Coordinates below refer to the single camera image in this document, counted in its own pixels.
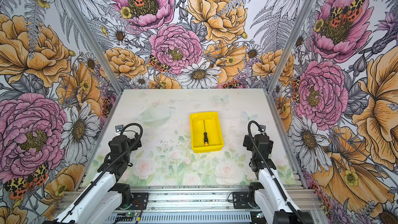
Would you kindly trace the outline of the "black yellow screwdriver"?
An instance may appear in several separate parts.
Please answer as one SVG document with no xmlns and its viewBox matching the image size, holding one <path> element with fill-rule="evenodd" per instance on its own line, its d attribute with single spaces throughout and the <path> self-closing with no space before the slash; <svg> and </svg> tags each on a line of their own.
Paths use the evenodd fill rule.
<svg viewBox="0 0 398 224">
<path fill-rule="evenodd" d="M 205 120 L 203 120 L 203 125 L 204 125 L 204 145 L 208 146 L 209 145 L 209 141 L 208 141 L 208 135 L 207 135 L 207 132 L 206 132 Z"/>
</svg>

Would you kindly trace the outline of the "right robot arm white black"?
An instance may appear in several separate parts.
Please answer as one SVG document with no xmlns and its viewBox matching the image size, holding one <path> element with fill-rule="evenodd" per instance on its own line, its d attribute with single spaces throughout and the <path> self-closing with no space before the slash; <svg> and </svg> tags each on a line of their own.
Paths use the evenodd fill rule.
<svg viewBox="0 0 398 224">
<path fill-rule="evenodd" d="M 258 179 L 258 182 L 249 185 L 250 205 L 260 208 L 268 224 L 313 224 L 311 214 L 300 210 L 279 179 L 270 158 L 273 141 L 269 136 L 265 133 L 248 134 L 243 146 L 252 153 L 249 166 Z"/>
</svg>

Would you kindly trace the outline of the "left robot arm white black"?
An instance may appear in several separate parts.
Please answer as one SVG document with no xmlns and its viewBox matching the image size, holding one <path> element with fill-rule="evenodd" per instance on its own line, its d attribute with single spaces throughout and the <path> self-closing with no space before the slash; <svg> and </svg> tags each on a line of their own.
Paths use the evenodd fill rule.
<svg viewBox="0 0 398 224">
<path fill-rule="evenodd" d="M 133 203 L 130 185 L 118 180 L 131 166 L 131 151 L 141 147 L 142 134 L 131 140 L 126 135 L 115 136 L 110 142 L 110 153 L 98 169 L 90 185 L 67 209 L 45 224 L 102 224 L 117 208 L 128 208 Z"/>
</svg>

